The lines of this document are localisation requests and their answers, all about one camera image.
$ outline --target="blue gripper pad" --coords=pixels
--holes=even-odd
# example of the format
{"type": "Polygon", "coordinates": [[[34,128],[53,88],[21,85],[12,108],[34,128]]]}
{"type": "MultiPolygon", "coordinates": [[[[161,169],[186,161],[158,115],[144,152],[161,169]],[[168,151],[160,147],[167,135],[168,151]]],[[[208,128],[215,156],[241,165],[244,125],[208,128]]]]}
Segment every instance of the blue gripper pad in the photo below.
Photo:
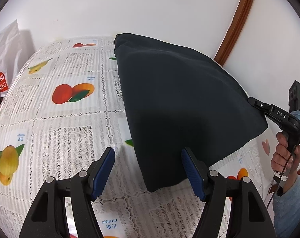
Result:
{"type": "Polygon", "coordinates": [[[197,197],[199,197],[201,201],[204,200],[206,195],[203,190],[203,179],[197,171],[186,149],[182,149],[182,164],[186,172],[187,178],[190,181],[194,194],[197,197]]]}
{"type": "Polygon", "coordinates": [[[107,156],[105,157],[104,161],[102,162],[102,165],[99,168],[98,173],[94,178],[93,190],[91,194],[93,200],[96,200],[97,197],[99,197],[103,193],[103,190],[106,186],[106,182],[108,180],[114,163],[115,151],[112,148],[110,148],[107,156]]]}

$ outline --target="light blue sleeve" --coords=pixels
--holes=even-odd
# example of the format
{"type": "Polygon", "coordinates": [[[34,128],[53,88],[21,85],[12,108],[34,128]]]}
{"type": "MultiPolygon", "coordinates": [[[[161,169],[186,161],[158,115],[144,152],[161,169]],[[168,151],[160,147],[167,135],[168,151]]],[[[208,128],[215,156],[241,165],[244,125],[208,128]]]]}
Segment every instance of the light blue sleeve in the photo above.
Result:
{"type": "Polygon", "coordinates": [[[274,228],[278,238],[288,238],[300,221],[300,176],[282,196],[274,195],[274,228]]]}

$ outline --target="white lace tablecloth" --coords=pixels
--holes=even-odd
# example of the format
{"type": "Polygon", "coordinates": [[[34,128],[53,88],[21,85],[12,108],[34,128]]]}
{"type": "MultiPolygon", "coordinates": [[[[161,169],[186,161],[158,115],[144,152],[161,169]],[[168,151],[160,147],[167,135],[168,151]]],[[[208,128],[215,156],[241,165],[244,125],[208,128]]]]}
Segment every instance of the white lace tablecloth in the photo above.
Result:
{"type": "MultiPolygon", "coordinates": [[[[203,203],[194,196],[188,180],[148,192],[134,149],[125,143],[130,133],[117,62],[110,59],[115,57],[113,50],[113,37],[54,42],[27,61],[10,88],[0,109],[0,151],[8,145],[24,146],[10,183],[0,181],[0,227],[9,238],[19,236],[28,209],[48,176],[70,178],[98,160],[106,147],[114,148],[115,165],[103,194],[92,206],[100,225],[110,217],[117,219],[117,226],[116,230],[102,229],[103,234],[118,238],[193,235],[203,203]],[[39,70],[28,69],[48,59],[39,70]],[[52,101],[57,86],[81,83],[94,86],[89,96],[62,104],[52,101]]],[[[276,140],[267,129],[211,169],[227,177],[246,168],[265,199],[273,176],[272,153],[267,156],[263,150],[269,144],[272,150],[276,140]]],[[[66,209],[70,232],[76,235],[70,199],[66,199],[66,209]]],[[[219,237],[225,237],[229,211],[227,198],[219,237]]]]}

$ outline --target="wall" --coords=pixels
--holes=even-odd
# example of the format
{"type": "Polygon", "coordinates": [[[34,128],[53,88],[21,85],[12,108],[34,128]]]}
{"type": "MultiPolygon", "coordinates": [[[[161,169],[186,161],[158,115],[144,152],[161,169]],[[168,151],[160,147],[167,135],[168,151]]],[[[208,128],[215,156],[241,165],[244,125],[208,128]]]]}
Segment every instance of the wall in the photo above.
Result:
{"type": "Polygon", "coordinates": [[[9,0],[0,30],[18,19],[28,55],[48,42],[132,32],[216,54],[239,0],[9,0]]]}
{"type": "Polygon", "coordinates": [[[225,69],[250,96],[288,111],[288,90],[300,82],[300,19],[287,0],[254,0],[225,69]]]}

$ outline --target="metal bolt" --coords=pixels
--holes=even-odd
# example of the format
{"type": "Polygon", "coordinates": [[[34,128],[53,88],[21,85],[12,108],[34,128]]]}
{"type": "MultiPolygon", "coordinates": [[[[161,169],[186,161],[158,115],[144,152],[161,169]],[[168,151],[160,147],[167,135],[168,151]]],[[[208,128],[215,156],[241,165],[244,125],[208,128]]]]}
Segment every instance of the metal bolt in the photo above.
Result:
{"type": "Polygon", "coordinates": [[[242,179],[244,182],[251,182],[251,179],[248,176],[244,176],[242,179]]]}
{"type": "Polygon", "coordinates": [[[54,181],[54,178],[52,176],[49,176],[46,180],[47,183],[51,183],[54,181]]]}
{"type": "Polygon", "coordinates": [[[210,175],[216,177],[216,176],[218,176],[218,172],[215,170],[211,170],[210,175]]]}
{"type": "Polygon", "coordinates": [[[80,172],[78,173],[78,176],[79,176],[79,177],[87,176],[87,172],[86,172],[86,171],[80,171],[80,172]]]}

